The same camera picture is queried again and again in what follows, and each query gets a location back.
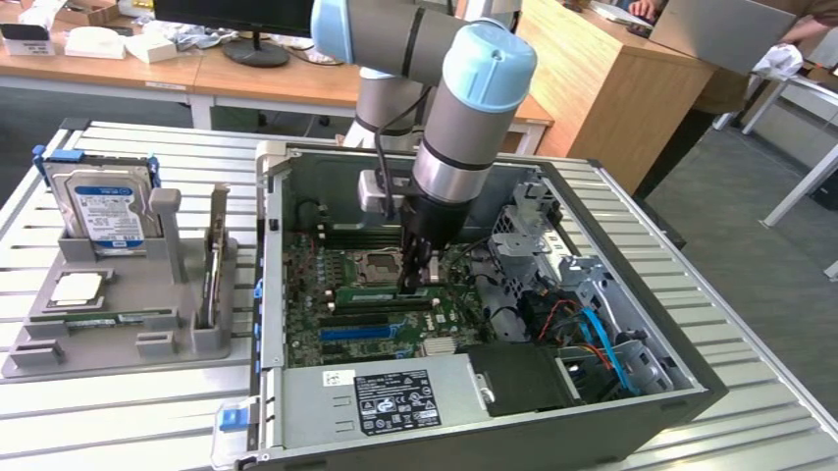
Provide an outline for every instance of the aluminum slotted table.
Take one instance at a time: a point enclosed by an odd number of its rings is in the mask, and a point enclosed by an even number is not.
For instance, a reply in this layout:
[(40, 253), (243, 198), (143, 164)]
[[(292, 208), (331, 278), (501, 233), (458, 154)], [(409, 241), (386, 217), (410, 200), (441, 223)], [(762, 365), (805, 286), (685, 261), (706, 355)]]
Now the aluminum slotted table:
[[(254, 150), (270, 138), (282, 139), (99, 122), (72, 136), (79, 149), (158, 155), (164, 186), (183, 194), (183, 237), (200, 236), (208, 223), (212, 183), (231, 185), (227, 225), (242, 245), (238, 338), (222, 360), (115, 376), (0, 380), (0, 469), (210, 468), (214, 414), (223, 401), (244, 398), (248, 387)], [(585, 161), (555, 165), (731, 390), (694, 423), (665, 431), (602, 469), (838, 470), (838, 424), (611, 177)], [(566, 217), (562, 224), (583, 254), (591, 253), (574, 222)], [(58, 252), (62, 227), (55, 200), (32, 170), (0, 211), (0, 360)]]

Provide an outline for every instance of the hard drive label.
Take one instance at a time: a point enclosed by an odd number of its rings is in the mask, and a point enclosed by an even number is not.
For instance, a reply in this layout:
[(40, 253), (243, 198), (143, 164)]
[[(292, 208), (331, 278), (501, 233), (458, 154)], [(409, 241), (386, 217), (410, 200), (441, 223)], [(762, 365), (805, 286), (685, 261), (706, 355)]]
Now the hard drive label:
[(138, 247), (143, 226), (131, 211), (134, 190), (124, 186), (76, 186), (75, 192), (91, 240), (104, 247)]
[(355, 377), (365, 435), (443, 425), (429, 370)]

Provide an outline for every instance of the gray carpet floor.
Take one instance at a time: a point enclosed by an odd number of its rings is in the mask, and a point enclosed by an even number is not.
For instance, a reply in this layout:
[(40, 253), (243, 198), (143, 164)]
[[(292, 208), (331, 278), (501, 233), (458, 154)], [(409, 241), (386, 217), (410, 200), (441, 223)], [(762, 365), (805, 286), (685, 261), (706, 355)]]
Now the gray carpet floor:
[[(0, 201), (66, 117), (190, 127), (174, 103), (3, 89)], [(300, 135), (304, 115), (267, 113), (259, 131)], [(312, 136), (343, 133), (348, 120), (314, 123)], [(758, 219), (801, 180), (772, 149), (734, 131), (711, 131), (650, 203), (687, 240), (686, 256), (833, 415), (838, 414), (838, 284), (822, 270), (838, 260), (838, 214), (806, 200), (766, 230)]]

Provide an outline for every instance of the light blue robot joint cap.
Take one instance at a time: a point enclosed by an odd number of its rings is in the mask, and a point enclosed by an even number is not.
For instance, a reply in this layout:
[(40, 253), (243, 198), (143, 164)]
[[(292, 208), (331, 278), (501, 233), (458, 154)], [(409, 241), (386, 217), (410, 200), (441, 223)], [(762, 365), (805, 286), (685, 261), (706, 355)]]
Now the light blue robot joint cap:
[(312, 39), (316, 50), (353, 64), (348, 0), (314, 0)]
[(443, 80), (457, 99), (485, 113), (514, 110), (529, 94), (535, 50), (505, 28), (473, 23), (457, 32)]

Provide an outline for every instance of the laptop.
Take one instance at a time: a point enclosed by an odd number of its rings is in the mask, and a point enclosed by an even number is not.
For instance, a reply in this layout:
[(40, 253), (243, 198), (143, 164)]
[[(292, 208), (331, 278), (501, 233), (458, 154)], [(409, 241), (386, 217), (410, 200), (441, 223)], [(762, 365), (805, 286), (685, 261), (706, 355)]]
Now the laptop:
[(650, 40), (746, 75), (796, 19), (750, 0), (669, 0)]

